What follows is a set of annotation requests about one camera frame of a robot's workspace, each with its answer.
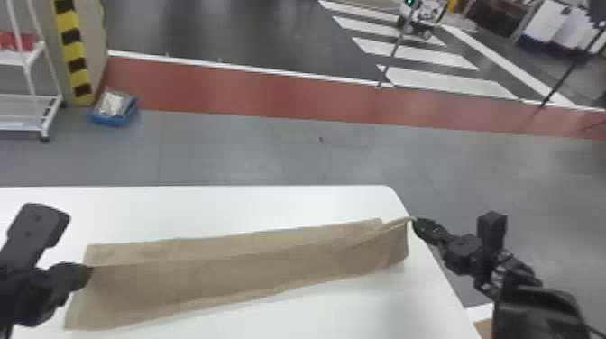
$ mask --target white wire rack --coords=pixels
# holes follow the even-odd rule
[[[46,48],[38,15],[33,7],[32,0],[27,0],[27,7],[32,18],[33,27],[39,42],[34,50],[23,50],[21,30],[14,10],[14,0],[6,0],[13,32],[15,34],[17,51],[0,50],[0,67],[21,67],[27,81],[29,95],[0,94],[0,131],[35,131],[40,132],[40,140],[49,140],[49,129],[52,121],[63,101],[63,95],[57,73],[52,66],[51,55]],[[39,96],[32,81],[32,66],[44,53],[49,64],[50,74],[57,88],[56,96]]]

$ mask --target gray floor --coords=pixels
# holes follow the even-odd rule
[[[546,53],[530,53],[528,60],[554,78],[561,78],[572,63]],[[596,99],[606,89],[606,59],[595,56],[579,65],[565,83],[577,93]]]
[[[511,250],[606,324],[604,142],[152,112],[113,129],[79,110],[53,134],[0,140],[0,186],[386,184],[456,233],[490,209],[509,214]],[[487,301],[448,276],[466,306]]]

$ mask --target dark floor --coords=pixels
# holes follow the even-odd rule
[[[524,50],[510,44],[507,39],[482,29],[473,36],[549,86],[554,86],[572,64],[572,60],[564,56],[552,56],[543,50]],[[594,56],[574,70],[559,93],[577,105],[595,106],[595,99],[601,96],[605,89],[606,60],[601,56]]]
[[[487,210],[509,214],[508,247],[573,292],[590,323],[606,322],[605,142],[153,112],[113,129],[79,110],[53,133],[46,145],[0,141],[0,185],[385,184],[457,233]],[[447,274],[466,306],[488,301]]]
[[[171,5],[167,5],[166,0],[104,0],[103,3],[112,50],[367,80],[381,78],[377,64],[389,64],[424,71],[427,77],[423,79],[433,74],[484,79],[500,84],[522,99],[542,98],[507,70],[439,28],[435,34],[445,46],[408,40],[402,45],[460,56],[477,70],[445,66],[439,58],[390,62],[386,57],[364,53],[352,37],[389,43],[395,39],[344,30],[333,17],[375,23],[388,29],[394,26],[395,19],[372,19],[326,10],[317,0],[225,0],[220,5],[212,0]],[[412,87],[427,89],[425,81]],[[452,86],[448,91],[459,90],[458,86]]]

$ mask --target white shelf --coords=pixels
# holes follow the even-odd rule
[[[32,67],[32,64],[38,59],[46,45],[44,41],[36,43],[36,46],[32,51],[26,51],[23,53],[25,57],[25,67],[27,69]],[[18,51],[11,50],[0,50],[0,65],[6,66],[23,66],[21,55]]]
[[[62,96],[0,95],[0,130],[37,131],[51,121],[59,109]]]

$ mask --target white table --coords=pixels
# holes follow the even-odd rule
[[[393,190],[360,187],[0,188],[0,230],[22,204],[72,217],[40,266],[82,260],[89,243],[205,237],[407,215]],[[410,230],[410,255],[370,276],[105,332],[67,332],[65,308],[22,338],[478,338],[426,245]],[[5,232],[0,243],[5,241]]]

